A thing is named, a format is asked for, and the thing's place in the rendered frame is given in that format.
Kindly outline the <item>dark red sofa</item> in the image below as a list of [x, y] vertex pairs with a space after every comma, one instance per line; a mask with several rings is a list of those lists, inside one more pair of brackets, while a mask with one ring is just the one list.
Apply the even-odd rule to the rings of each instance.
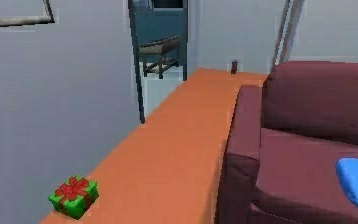
[[237, 94], [214, 223], [358, 224], [341, 158], [358, 158], [358, 63], [276, 66]]

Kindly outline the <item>grey floor lamp pole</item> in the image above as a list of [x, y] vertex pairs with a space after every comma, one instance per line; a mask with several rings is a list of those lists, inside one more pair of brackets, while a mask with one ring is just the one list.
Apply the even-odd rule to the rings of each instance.
[[289, 60], [305, 0], [285, 0], [271, 69]]

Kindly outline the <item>green gift box red bow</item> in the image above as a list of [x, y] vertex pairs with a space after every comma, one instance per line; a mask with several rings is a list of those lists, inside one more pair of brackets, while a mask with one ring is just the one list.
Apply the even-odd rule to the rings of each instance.
[[55, 211], [79, 220], [98, 197], [96, 181], [72, 175], [48, 196], [48, 200]]

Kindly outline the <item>blue cushion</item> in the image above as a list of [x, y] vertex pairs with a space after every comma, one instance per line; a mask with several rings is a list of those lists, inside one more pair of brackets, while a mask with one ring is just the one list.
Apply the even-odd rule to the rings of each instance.
[[341, 158], [335, 169], [345, 196], [358, 207], [358, 158]]

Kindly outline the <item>grey framed wall picture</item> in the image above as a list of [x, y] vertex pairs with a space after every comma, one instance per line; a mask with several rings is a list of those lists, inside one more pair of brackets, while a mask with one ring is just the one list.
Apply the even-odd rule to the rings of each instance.
[[42, 0], [42, 16], [20, 16], [0, 18], [0, 27], [51, 24], [55, 22], [50, 0]]

